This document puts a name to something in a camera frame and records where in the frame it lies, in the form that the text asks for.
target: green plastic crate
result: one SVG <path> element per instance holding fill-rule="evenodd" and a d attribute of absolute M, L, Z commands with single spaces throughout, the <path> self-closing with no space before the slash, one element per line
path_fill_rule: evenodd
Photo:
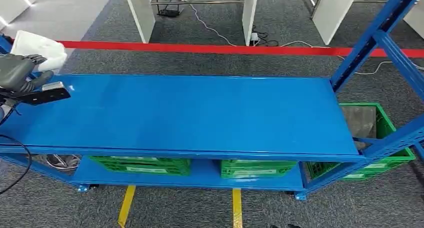
<path fill-rule="evenodd" d="M 293 161 L 264 161 L 264 160 L 221 160 L 221 165 L 225 167 L 281 167 L 294 166 Z"/>
<path fill-rule="evenodd" d="M 107 170 L 113 172 L 126 173 L 149 173 L 158 175 L 178 175 L 188 176 L 190 174 L 189 167 L 178 166 L 155 166 L 155 165 L 139 165 L 139 164 L 108 164 L 101 163 Z"/>
<path fill-rule="evenodd" d="M 90 157 L 109 171 L 188 176 L 190 159 L 148 157 Z"/>
<path fill-rule="evenodd" d="M 190 159 L 172 159 L 172 158 L 156 158 L 156 157 L 117 157 L 117 156 L 91 156 L 89 157 L 97 162 L 133 162 L 142 164 L 158 164 L 158 165 L 190 165 Z"/>
<path fill-rule="evenodd" d="M 221 160 L 222 178 L 251 178 L 283 176 L 297 162 L 289 161 L 247 161 Z"/>
<path fill-rule="evenodd" d="M 376 137 L 381 139 L 388 134 L 396 131 L 395 126 L 384 112 L 383 108 L 379 103 L 341 103 L 340 106 L 374 106 L 376 107 Z M 362 168 L 353 175 L 363 174 L 359 176 L 346 176 L 343 178 L 345 181 L 358 181 L 366 180 L 377 174 L 388 171 L 395 168 L 403 163 L 415 160 L 415 155 L 409 148 L 405 148 L 389 157 L 385 157 L 367 167 Z M 310 177 L 312 179 L 317 178 L 329 170 L 336 167 L 339 163 L 337 162 L 307 162 L 306 167 L 309 170 Z"/>

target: robotic hand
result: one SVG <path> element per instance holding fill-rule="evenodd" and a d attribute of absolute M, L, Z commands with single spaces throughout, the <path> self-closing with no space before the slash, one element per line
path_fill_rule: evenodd
<path fill-rule="evenodd" d="M 7 54 L 0 56 L 0 101 L 39 105 L 69 98 L 70 94 L 61 82 L 46 84 L 52 71 L 42 72 L 39 77 L 29 80 L 34 67 L 46 61 L 41 55 L 28 56 Z"/>
<path fill-rule="evenodd" d="M 46 84 L 52 71 L 43 72 L 40 77 L 27 81 L 34 67 L 46 58 L 33 54 L 28 56 L 7 54 L 0 57 L 0 87 L 6 91 L 28 93 Z"/>

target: blue metal frame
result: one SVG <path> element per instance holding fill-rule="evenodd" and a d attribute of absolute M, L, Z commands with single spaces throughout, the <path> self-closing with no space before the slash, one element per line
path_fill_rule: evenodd
<path fill-rule="evenodd" d="M 371 23 L 370 27 L 362 35 L 359 42 L 353 47 L 352 53 L 343 61 L 334 75 L 329 79 L 333 92 L 340 91 L 351 76 L 360 68 L 360 66 L 368 58 L 369 54 L 378 45 L 381 46 L 387 53 L 388 57 L 393 60 L 393 63 L 398 67 L 401 74 L 406 78 L 413 90 L 424 100 L 424 77 L 416 70 L 414 64 L 402 53 L 400 48 L 389 37 L 389 32 L 395 24 L 407 13 L 409 8 L 416 0 L 389 0 L 376 19 Z M 34 163 L 32 169 L 41 172 L 49 177 L 66 182 L 73 186 L 80 187 L 80 191 L 86 191 L 88 186 L 86 183 L 100 184 L 142 184 L 152 186 L 192 186 L 192 187 L 241 187 L 248 189 L 292 189 L 295 191 L 297 200 L 305 200 L 307 195 L 316 190 L 337 181 L 344 176 L 351 174 L 369 164 L 390 156 L 405 147 L 415 146 L 418 153 L 424 156 L 424 149 L 420 142 L 424 140 L 424 114 L 418 116 L 405 126 L 391 133 L 383 139 L 368 139 L 368 138 L 353 138 L 356 141 L 365 141 L 371 143 L 368 148 L 361 151 L 359 155 L 337 155 L 337 154 L 300 154 L 300 153 L 269 153 L 264 154 L 255 150 L 238 151 L 206 151 L 206 150 L 143 150 L 132 149 L 129 147 L 117 148 L 102 148 L 102 147 L 75 147 L 75 146 L 53 146 L 44 145 L 36 146 L 34 143 L 29 148 L 34 153 L 47 154 L 83 154 L 83 155 L 105 155 L 105 156 L 163 156 L 163 157 L 188 157 L 197 159 L 225 159 L 225 158 L 240 158 L 240 159 L 255 159 L 255 160 L 272 160 L 284 159 L 293 161 L 333 161 L 343 162 L 331 171 L 324 175 L 308 182 L 302 163 L 299 162 L 287 175 L 287 180 L 282 179 L 283 187 L 278 186 L 278 179 L 264 181 L 263 179 L 250 179 L 243 181 L 225 181 L 220 180 L 216 171 L 213 170 L 213 164 L 209 161 L 195 160 L 193 163 L 198 168 L 197 171 L 204 170 L 209 175 L 213 176 L 215 181 L 213 184 L 207 179 L 202 179 L 201 174 L 194 172 L 192 177 L 186 178 L 166 178 L 162 179 L 160 175 L 135 175 L 135 174 L 111 174 L 111 172 L 101 169 L 98 164 L 91 162 L 87 158 L 83 159 L 80 168 L 74 176 L 67 176 L 57 172 L 51 168 L 45 167 L 42 164 Z M 17 155 L 23 151 L 16 146 L 10 144 L 0 145 L 0 158 L 6 159 L 19 165 L 26 165 L 26 158 Z"/>
<path fill-rule="evenodd" d="M 424 78 L 417 71 L 414 64 L 406 57 L 401 49 L 389 37 L 389 32 L 395 24 L 403 18 L 416 0 L 389 0 L 371 26 L 362 35 L 359 42 L 353 47 L 352 52 L 342 62 L 340 67 L 331 77 L 334 92 L 338 92 L 347 83 L 349 78 L 366 61 L 369 54 L 377 45 L 381 46 L 393 61 L 401 74 L 406 78 L 414 91 L 424 99 Z M 296 192 L 302 197 L 312 193 L 328 184 L 337 181 L 348 174 L 358 171 L 371 163 L 390 156 L 404 147 L 409 147 L 424 140 L 424 115 L 421 115 L 396 132 L 379 141 L 371 140 L 373 144 L 362 151 L 366 160 L 357 163 L 342 163 L 330 172 L 312 180 L 306 185 L 306 190 Z"/>
<path fill-rule="evenodd" d="M 72 87 L 71 99 L 22 104 L 22 115 L 10 116 L 0 134 L 40 154 L 365 159 L 327 78 L 104 74 L 58 75 L 52 81 Z M 128 95 L 133 91 L 137 99 Z M 121 104 L 131 106 L 117 112 Z M 0 139 L 0 152 L 22 150 Z"/>
<path fill-rule="evenodd" d="M 12 49 L 12 45 L 0 33 L 0 53 L 3 53 L 3 54 L 10 53 L 11 49 Z"/>
<path fill-rule="evenodd" d="M 28 164 L 28 158 L 23 154 L 0 153 L 0 159 L 3 159 L 15 165 L 24 166 L 24 167 L 26 167 Z M 72 182 L 72 179 L 73 179 L 72 176 L 59 172 L 56 169 L 48 167 L 34 160 L 32 161 L 30 169 L 40 174 L 43 174 L 47 177 L 50 177 L 52 179 L 75 186 L 78 188 L 78 191 L 87 191 L 89 188 L 89 185 L 87 184 L 76 184 Z"/>

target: gray carpet floor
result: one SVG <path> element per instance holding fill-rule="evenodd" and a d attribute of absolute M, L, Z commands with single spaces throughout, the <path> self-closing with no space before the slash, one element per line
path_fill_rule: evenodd
<path fill-rule="evenodd" d="M 242 45 L 240 5 L 195 5 L 199 16 L 232 43 Z M 332 46 L 351 46 L 381 5 L 354 5 Z M 280 44 L 303 40 L 323 45 L 302 0 L 258 0 L 255 25 Z M 401 47 L 422 48 L 424 41 L 404 22 L 393 31 Z M 110 0 L 84 40 L 140 41 L 126 0 Z M 225 44 L 196 21 L 185 7 L 177 18 L 158 17 L 151 42 Z M 369 59 L 362 72 L 374 71 L 380 58 Z M 423 60 L 415 60 L 424 65 Z M 254 56 L 132 51 L 76 50 L 61 72 L 128 74 L 202 74 L 241 76 L 329 76 L 340 64 L 335 57 Z M 339 93 L 342 102 L 380 102 L 396 126 L 424 112 L 418 97 L 397 70 L 384 65 L 377 74 L 355 75 Z M 8 166 L 2 181 L 21 168 Z M 424 168 L 420 161 L 363 182 L 337 182 L 295 201 L 282 192 L 242 191 L 243 226 L 285 228 L 422 228 Z M 79 194 L 74 188 L 30 173 L 0 197 L 0 227 L 115 228 L 125 187 L 104 186 Z M 128 228 L 230 228 L 230 190 L 142 188 L 136 190 Z"/>

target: metal table frame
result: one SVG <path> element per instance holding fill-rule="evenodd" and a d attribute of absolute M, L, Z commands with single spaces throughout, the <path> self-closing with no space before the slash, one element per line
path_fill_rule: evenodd
<path fill-rule="evenodd" d="M 414 64 L 402 53 L 400 48 L 394 43 L 390 38 L 389 33 L 394 28 L 396 23 L 408 12 L 410 7 L 414 4 L 416 0 L 389 0 L 380 13 L 376 16 L 375 20 L 371 23 L 365 33 L 360 37 L 359 42 L 353 47 L 351 54 L 342 62 L 340 67 L 335 71 L 333 76 L 329 78 L 329 82 L 332 86 L 333 92 L 340 91 L 347 81 L 353 76 L 353 74 L 362 66 L 366 61 L 369 54 L 378 46 L 383 48 L 387 53 L 388 57 L 393 61 L 395 66 L 399 69 L 401 75 L 406 79 L 410 84 L 412 89 L 417 93 L 417 95 L 424 99 L 424 77 Z M 371 145 L 362 150 L 357 156 L 346 156 L 346 155 L 314 155 L 314 154 L 285 154 L 279 157 L 264 157 L 260 153 L 246 153 L 245 158 L 251 158 L 256 160 L 262 159 L 280 159 L 280 160 L 294 160 L 299 161 L 296 166 L 296 172 L 291 175 L 285 176 L 300 176 L 302 186 L 298 189 L 293 189 L 295 198 L 297 200 L 305 200 L 307 195 L 317 191 L 318 189 L 327 186 L 328 184 L 337 181 L 346 175 L 349 175 L 359 169 L 368 166 L 369 164 L 374 163 L 384 157 L 390 156 L 404 147 L 415 147 L 418 153 L 423 157 L 424 149 L 420 145 L 424 141 L 424 114 L 416 117 L 408 124 L 399 128 L 396 132 L 391 133 L 383 139 L 369 139 L 369 138 L 353 138 L 355 141 L 362 141 L 371 143 Z M 53 147 L 32 147 L 31 151 L 35 154 L 82 154 L 82 155 L 109 155 L 109 156 L 148 156 L 154 155 L 152 153 L 148 154 L 146 152 L 140 152 L 137 150 L 111 150 L 105 148 L 98 149 L 86 149 L 86 148 L 53 148 Z M 18 147 L 0 145 L 0 158 L 15 163 L 17 165 L 25 166 L 27 164 L 27 158 L 22 155 L 23 151 Z M 193 153 L 189 157 L 196 157 L 198 154 Z M 232 155 L 231 153 L 225 153 L 222 151 L 211 151 L 210 157 L 207 159 L 228 159 Z M 311 181 L 307 181 L 305 174 L 303 173 L 302 161 L 334 161 L 334 162 L 343 162 L 336 168 L 325 173 L 324 175 L 315 178 Z M 83 182 L 84 179 L 75 178 L 74 176 L 69 176 L 64 173 L 61 173 L 53 168 L 47 167 L 44 164 L 33 162 L 32 170 L 44 174 L 48 177 L 60 180 L 62 182 L 68 183 L 70 185 L 78 187 L 79 191 L 87 191 L 90 187 L 90 182 Z M 90 173 L 91 171 L 86 170 L 81 173 Z M 114 175 L 116 178 L 119 178 L 116 181 L 107 181 L 99 182 L 98 184 L 107 184 L 107 185 L 125 185 L 133 184 L 132 182 L 125 181 L 125 177 L 129 176 L 126 174 Z M 176 178 L 167 178 L 170 181 L 175 180 Z M 276 187 L 273 182 L 264 181 L 264 179 L 251 179 L 250 185 L 242 188 L 247 189 L 271 189 L 271 190 L 288 190 L 279 187 Z M 218 183 L 213 186 L 207 186 L 212 188 L 240 188 L 236 183 L 232 185 L 231 181 L 225 181 L 226 184 L 220 186 Z M 162 186 L 163 184 L 158 184 L 155 182 L 145 182 L 143 185 L 151 186 Z M 201 187 L 199 184 L 180 184 L 175 182 L 174 184 L 166 184 L 166 186 L 192 186 L 192 187 Z"/>
<path fill-rule="evenodd" d="M 315 11 L 317 10 L 318 5 L 320 4 L 321 0 L 309 0 L 309 2 L 312 5 L 312 9 L 310 10 L 310 17 L 312 18 L 315 14 Z M 387 0 L 354 0 L 353 3 L 386 3 Z"/>
<path fill-rule="evenodd" d="M 140 33 L 142 42 L 148 43 L 155 26 L 155 16 L 152 5 L 159 4 L 228 4 L 243 3 L 242 26 L 246 46 L 249 46 L 255 17 L 257 0 L 216 0 L 216 1 L 187 1 L 187 2 L 151 2 L 150 0 L 127 0 L 131 13 Z"/>

